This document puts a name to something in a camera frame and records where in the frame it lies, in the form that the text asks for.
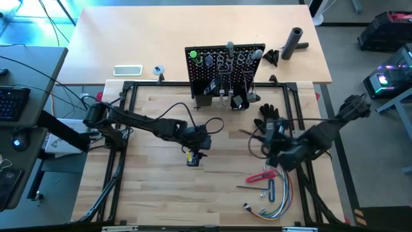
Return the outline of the black aluminium table frame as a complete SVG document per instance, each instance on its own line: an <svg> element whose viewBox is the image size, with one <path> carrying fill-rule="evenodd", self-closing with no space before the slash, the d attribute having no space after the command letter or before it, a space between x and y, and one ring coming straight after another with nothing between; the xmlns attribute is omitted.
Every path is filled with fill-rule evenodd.
<svg viewBox="0 0 412 232"><path fill-rule="evenodd" d="M186 155L181 145L156 138L152 133L134 129L130 134L126 163L118 194L115 223L126 220L127 225L141 226L215 226L258 227L293 226L304 224L299 183L295 170L290 178L294 199L289 210L280 218L265 220L251 215L244 209L247 202L259 212L266 208L273 211L282 198L282 183L276 177L276 201L270 203L268 195L258 196L258 189L241 189L248 176L263 171L265 161L250 155L248 136L239 129L254 131L253 119L259 116L259 105L273 104L281 117L298 118L294 93L299 96L301 118L320 117L312 82L285 82L276 86L274 81L255 83L261 101L250 105L245 111L230 111L225 108L195 107L188 82L135 81L136 101L134 112L157 117L176 102L185 102L190 107L196 124L203 124L211 117L221 117L224 129L212 135L208 155L199 167L185 165ZM88 153L77 199L71 216L79 220L101 194L106 173L109 151L103 148ZM337 188L332 160L327 154L312 161L317 192L341 221L344 221L339 190Z"/></svg>

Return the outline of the black plastic clips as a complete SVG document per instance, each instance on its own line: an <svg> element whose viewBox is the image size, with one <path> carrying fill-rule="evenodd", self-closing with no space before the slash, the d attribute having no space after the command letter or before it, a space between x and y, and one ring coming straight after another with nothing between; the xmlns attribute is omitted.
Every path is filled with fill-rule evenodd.
<svg viewBox="0 0 412 232"><path fill-rule="evenodd" d="M278 61L279 61L279 50L269 50L264 56L264 59L266 59L270 64L273 64L275 67L278 67Z"/></svg>

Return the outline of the black grey work glove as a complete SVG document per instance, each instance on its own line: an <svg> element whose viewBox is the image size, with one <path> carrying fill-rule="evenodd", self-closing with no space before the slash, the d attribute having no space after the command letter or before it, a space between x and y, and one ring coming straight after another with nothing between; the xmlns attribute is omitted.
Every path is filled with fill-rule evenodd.
<svg viewBox="0 0 412 232"><path fill-rule="evenodd" d="M265 124L268 121L276 121L280 118L279 110L274 108L272 104L264 104L259 107L259 112L263 119L254 119L254 124L257 128L259 128L262 132L265 130Z"/></svg>

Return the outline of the black spirit level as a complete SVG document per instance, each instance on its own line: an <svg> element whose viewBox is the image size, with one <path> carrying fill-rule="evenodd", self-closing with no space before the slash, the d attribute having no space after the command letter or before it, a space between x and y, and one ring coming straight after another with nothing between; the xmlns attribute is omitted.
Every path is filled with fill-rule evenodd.
<svg viewBox="0 0 412 232"><path fill-rule="evenodd" d="M218 91L220 84L221 84L221 78L220 77L214 78L204 89L203 94L204 95L216 95L216 92Z"/></svg>

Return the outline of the light wood desk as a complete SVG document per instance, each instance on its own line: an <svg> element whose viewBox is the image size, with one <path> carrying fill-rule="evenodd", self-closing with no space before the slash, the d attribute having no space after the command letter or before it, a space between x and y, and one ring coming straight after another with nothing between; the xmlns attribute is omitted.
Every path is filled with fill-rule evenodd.
<svg viewBox="0 0 412 232"><path fill-rule="evenodd" d="M73 31L58 80L104 84L117 65L143 67L141 78L154 79L162 66L168 81L188 79L184 50L189 46L263 43L285 45L293 28L309 44L277 65L259 64L257 81L275 75L283 82L331 83L315 26L305 5L246 6L96 6L84 8Z"/></svg>

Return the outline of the grey side desk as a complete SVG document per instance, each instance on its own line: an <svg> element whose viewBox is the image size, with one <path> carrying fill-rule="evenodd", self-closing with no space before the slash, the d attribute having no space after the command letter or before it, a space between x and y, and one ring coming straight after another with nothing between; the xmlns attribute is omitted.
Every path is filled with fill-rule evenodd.
<svg viewBox="0 0 412 232"><path fill-rule="evenodd" d="M0 78L0 86L25 84L33 86L27 105L17 122L0 121L0 156L12 169L21 175L10 196L6 209L14 209L19 204L32 169L46 137L46 128L35 125L48 100L48 93L54 86L66 54L67 48L45 46L0 47L0 68L7 68L9 74ZM30 145L20 152L12 147L11 136L15 127L30 128Z"/></svg>

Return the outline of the black red equipment case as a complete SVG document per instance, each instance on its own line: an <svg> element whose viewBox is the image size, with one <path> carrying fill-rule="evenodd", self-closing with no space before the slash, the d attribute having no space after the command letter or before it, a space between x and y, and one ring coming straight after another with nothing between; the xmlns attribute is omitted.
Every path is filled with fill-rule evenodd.
<svg viewBox="0 0 412 232"><path fill-rule="evenodd" d="M412 12L389 11L376 16L357 42L360 50L396 52L412 43Z"/></svg>

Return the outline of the tall black pegboard bin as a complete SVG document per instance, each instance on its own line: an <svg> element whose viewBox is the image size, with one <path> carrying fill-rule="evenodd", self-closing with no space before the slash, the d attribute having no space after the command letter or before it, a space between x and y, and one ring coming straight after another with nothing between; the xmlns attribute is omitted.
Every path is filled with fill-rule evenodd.
<svg viewBox="0 0 412 232"><path fill-rule="evenodd" d="M213 92L210 90L205 90L209 88L211 81L200 80L195 81L192 85L192 95L196 102L196 105L199 107L210 106L212 104Z"/></svg>

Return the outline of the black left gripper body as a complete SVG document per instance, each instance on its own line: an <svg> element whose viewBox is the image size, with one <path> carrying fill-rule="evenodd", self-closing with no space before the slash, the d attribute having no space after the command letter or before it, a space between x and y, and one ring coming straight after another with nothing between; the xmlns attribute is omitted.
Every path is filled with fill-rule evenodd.
<svg viewBox="0 0 412 232"><path fill-rule="evenodd" d="M211 136L206 125L188 127L183 131L183 145L191 150L209 150L211 148Z"/></svg>

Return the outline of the green black screwdriver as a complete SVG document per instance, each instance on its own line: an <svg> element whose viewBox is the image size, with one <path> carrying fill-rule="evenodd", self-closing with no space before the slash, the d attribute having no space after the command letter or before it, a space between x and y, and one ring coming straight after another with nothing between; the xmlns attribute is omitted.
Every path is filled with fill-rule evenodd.
<svg viewBox="0 0 412 232"><path fill-rule="evenodd" d="M189 57L195 63L196 66L202 66L203 65L203 61L200 57L200 54L196 50L190 51Z"/></svg>

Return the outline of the black RGB computer tower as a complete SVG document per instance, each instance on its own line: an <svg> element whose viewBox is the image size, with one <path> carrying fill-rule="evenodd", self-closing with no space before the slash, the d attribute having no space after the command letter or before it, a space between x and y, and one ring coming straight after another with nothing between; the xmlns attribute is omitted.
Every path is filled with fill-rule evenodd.
<svg viewBox="0 0 412 232"><path fill-rule="evenodd" d="M363 84L371 99L392 99L412 88L412 43L379 65Z"/></svg>

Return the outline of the white stand base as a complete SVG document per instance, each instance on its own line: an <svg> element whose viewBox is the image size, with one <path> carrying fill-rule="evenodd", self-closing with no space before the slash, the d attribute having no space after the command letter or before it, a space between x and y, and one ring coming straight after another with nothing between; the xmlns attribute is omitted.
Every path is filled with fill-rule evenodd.
<svg viewBox="0 0 412 232"><path fill-rule="evenodd" d="M319 26L323 23L323 11L326 8L329 0L311 0L309 4L310 15L315 26Z"/></svg>

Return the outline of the grey handled screwdriver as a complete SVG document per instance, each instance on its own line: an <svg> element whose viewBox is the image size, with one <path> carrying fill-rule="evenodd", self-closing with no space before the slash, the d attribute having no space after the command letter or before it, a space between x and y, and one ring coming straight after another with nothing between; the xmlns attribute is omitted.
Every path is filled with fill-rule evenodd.
<svg viewBox="0 0 412 232"><path fill-rule="evenodd" d="M254 50L252 53L249 54L247 58L247 64L252 64L254 61L259 60L263 56L262 50Z"/></svg>
<svg viewBox="0 0 412 232"><path fill-rule="evenodd" d="M226 64L227 66L232 66L233 60L234 60L234 43L232 41L229 41L226 44L226 53L227 53L227 60Z"/></svg>

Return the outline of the red handled tool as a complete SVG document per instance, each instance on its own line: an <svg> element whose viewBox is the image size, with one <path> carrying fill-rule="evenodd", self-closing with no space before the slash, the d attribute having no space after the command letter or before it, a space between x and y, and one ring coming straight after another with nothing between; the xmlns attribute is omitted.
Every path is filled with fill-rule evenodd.
<svg viewBox="0 0 412 232"><path fill-rule="evenodd" d="M276 172L274 170L266 170L261 173L257 173L255 175L249 176L245 179L247 184L251 184L254 182L258 182L265 179L273 179L276 177Z"/></svg>

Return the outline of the black keyboard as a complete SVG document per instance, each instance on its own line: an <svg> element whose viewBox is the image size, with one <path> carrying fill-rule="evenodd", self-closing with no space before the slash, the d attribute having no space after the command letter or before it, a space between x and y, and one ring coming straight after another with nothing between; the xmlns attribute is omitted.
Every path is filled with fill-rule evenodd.
<svg viewBox="0 0 412 232"><path fill-rule="evenodd" d="M18 121L30 92L29 88L0 86L0 121Z"/></svg>

